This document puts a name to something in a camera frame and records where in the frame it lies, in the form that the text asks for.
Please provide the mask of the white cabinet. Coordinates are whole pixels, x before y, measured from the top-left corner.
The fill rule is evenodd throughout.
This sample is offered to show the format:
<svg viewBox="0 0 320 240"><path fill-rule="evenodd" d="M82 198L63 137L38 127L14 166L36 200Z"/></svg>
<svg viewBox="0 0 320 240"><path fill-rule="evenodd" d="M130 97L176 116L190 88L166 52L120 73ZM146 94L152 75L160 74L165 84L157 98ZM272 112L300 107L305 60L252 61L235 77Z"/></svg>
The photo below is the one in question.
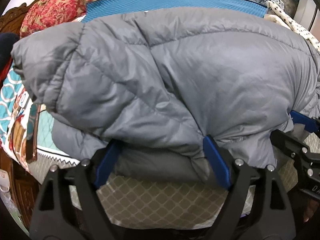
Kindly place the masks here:
<svg viewBox="0 0 320 240"><path fill-rule="evenodd" d="M319 9L313 0L299 0L293 19L319 40Z"/></svg>

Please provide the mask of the wooden nightstand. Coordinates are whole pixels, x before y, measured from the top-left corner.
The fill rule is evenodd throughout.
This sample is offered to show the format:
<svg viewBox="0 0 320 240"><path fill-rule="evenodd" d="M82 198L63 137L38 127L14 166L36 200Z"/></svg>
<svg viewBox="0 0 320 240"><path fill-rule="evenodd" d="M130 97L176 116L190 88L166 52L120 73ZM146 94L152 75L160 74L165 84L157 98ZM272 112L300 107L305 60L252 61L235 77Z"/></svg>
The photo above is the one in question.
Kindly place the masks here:
<svg viewBox="0 0 320 240"><path fill-rule="evenodd" d="M11 159L3 149L1 149L1 169L8 172L9 192L22 216L22 223L28 230L40 184L21 165Z"/></svg>

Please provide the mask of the white black-spotted fleece garment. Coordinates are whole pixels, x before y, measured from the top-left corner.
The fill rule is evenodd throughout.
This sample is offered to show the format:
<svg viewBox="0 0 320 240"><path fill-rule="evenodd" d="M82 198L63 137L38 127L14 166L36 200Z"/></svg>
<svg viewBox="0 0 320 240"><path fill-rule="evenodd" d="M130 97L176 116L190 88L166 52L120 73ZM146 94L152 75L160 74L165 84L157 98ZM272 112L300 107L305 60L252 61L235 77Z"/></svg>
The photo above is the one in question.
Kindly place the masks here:
<svg viewBox="0 0 320 240"><path fill-rule="evenodd" d="M309 41L314 48L319 51L319 40L310 31L305 29L302 25L292 19L279 5L272 1L266 2L268 13L265 14L264 19L270 22L281 25L282 27L293 31L300 35L305 40Z"/></svg>

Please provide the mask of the white floral fleece blanket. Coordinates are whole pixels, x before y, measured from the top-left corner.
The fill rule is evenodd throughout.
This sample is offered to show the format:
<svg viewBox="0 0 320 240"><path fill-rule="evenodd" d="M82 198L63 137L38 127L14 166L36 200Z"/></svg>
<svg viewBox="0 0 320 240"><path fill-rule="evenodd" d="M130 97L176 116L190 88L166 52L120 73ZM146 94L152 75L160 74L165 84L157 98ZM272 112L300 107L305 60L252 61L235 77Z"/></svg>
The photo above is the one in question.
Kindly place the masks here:
<svg viewBox="0 0 320 240"><path fill-rule="evenodd" d="M39 107L33 104L24 87L1 89L1 148L26 171L37 160L36 132Z"/></svg>

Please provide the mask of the white power bank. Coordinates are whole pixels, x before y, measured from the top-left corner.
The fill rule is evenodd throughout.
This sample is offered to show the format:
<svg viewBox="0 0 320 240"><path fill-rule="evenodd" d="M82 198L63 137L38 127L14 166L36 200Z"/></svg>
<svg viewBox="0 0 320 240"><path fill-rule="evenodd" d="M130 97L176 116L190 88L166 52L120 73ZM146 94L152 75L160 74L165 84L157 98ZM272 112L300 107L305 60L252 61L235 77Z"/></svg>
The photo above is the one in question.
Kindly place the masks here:
<svg viewBox="0 0 320 240"><path fill-rule="evenodd" d="M22 108L22 109L25 109L28 102L30 100L30 96L28 94L27 91L24 91L22 94L21 94L21 98L20 98L20 101L18 103L18 105Z"/></svg>

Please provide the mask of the teal white patterned pillow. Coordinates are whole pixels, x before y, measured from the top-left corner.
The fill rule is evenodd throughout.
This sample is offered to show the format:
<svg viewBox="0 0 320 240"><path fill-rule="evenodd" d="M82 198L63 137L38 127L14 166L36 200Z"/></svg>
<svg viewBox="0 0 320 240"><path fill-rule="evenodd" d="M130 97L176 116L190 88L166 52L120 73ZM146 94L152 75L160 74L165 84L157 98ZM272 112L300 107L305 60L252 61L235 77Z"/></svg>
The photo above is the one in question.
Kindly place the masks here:
<svg viewBox="0 0 320 240"><path fill-rule="evenodd" d="M7 139L7 133L9 130L9 124L11 122L11 115L13 113L14 102L17 96L24 89L21 77L15 73L13 67L11 66L7 77L3 81L3 86L1 88L1 146L4 147L5 141ZM28 120L27 124L27 139L30 139L33 135L36 107L31 107L31 118Z"/></svg>

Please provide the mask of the carved wooden headboard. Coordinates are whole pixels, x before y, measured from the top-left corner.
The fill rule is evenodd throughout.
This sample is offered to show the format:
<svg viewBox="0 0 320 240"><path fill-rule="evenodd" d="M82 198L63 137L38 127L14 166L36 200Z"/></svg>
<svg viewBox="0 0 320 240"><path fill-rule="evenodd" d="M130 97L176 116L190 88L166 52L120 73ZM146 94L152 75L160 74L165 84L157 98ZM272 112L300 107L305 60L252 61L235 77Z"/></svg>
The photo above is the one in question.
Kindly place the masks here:
<svg viewBox="0 0 320 240"><path fill-rule="evenodd" d="M27 31L33 25L33 20L36 18L36 10L41 4L41 0L34 0L30 5L22 3L19 7L9 9L1 16L1 34L15 33L21 36L21 29Z"/></svg>

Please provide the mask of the brown cardboard box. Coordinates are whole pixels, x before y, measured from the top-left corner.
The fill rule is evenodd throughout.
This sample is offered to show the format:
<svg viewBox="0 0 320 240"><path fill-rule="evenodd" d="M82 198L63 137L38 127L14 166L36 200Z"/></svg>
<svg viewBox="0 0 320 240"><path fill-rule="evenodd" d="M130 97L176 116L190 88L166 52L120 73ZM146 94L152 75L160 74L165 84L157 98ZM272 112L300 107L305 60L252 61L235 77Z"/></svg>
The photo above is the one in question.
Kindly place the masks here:
<svg viewBox="0 0 320 240"><path fill-rule="evenodd" d="M11 130L12 149L14 152L20 152L25 131L26 129L23 127L21 122L15 121Z"/></svg>

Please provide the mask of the dark navy folded garment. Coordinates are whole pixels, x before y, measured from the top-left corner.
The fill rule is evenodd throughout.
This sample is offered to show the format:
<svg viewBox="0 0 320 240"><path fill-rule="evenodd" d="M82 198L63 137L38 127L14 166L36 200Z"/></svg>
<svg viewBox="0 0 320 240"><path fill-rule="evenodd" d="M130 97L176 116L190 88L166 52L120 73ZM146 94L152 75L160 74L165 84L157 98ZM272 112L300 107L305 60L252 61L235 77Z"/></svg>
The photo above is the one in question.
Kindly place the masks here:
<svg viewBox="0 0 320 240"><path fill-rule="evenodd" d="M12 58L11 51L14 43L20 38L15 33L1 33L0 34L0 68L1 68L1 82L6 78L9 68L11 66Z"/></svg>

